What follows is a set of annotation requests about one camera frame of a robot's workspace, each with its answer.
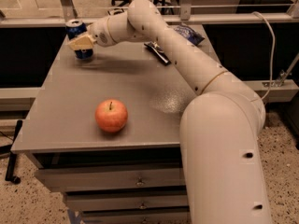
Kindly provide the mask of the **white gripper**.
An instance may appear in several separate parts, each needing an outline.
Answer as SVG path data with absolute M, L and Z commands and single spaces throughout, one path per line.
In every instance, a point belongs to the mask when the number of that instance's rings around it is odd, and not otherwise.
M 72 50 L 92 49 L 94 43 L 101 47 L 114 46 L 116 42 L 112 38 L 108 30 L 109 17 L 104 17 L 87 27 L 88 35 L 83 34 L 71 39 L 68 42 L 69 48 Z

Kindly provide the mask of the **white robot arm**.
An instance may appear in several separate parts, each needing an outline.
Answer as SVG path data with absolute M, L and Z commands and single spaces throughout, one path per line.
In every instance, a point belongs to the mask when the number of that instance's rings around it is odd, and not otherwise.
M 178 34 L 149 0 L 94 22 L 69 46 L 138 38 L 156 42 L 196 94 L 179 130 L 192 224 L 273 224 L 257 144 L 265 108 L 254 90 Z

